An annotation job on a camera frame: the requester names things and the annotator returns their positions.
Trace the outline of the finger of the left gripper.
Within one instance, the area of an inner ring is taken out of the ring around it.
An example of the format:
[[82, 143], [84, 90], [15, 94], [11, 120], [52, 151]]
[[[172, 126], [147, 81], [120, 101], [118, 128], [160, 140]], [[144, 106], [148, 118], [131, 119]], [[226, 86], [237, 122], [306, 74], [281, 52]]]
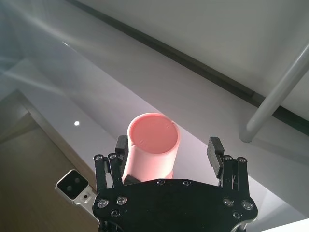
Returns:
[[135, 177], [131, 176], [131, 175], [127, 175], [124, 179], [124, 185], [133, 185], [133, 184], [137, 184], [140, 183], [141, 181], [136, 179]]

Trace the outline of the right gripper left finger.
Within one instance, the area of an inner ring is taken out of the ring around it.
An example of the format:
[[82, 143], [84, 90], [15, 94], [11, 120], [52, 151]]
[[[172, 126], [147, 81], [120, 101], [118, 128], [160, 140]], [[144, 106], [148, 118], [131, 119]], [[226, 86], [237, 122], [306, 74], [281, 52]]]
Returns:
[[98, 154], [94, 156], [95, 177], [97, 193], [102, 193], [108, 188], [106, 173], [112, 177], [112, 188], [123, 185], [122, 176], [128, 157], [128, 136], [118, 137], [115, 151], [107, 157]]

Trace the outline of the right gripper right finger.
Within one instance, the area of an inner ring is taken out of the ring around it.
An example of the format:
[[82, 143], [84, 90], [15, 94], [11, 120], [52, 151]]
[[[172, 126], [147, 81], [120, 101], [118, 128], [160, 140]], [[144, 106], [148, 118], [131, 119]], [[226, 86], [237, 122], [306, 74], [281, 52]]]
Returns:
[[218, 186], [227, 190], [249, 192], [247, 159], [244, 157], [232, 158], [225, 154], [224, 147], [218, 137], [210, 137], [207, 147], [207, 156]]

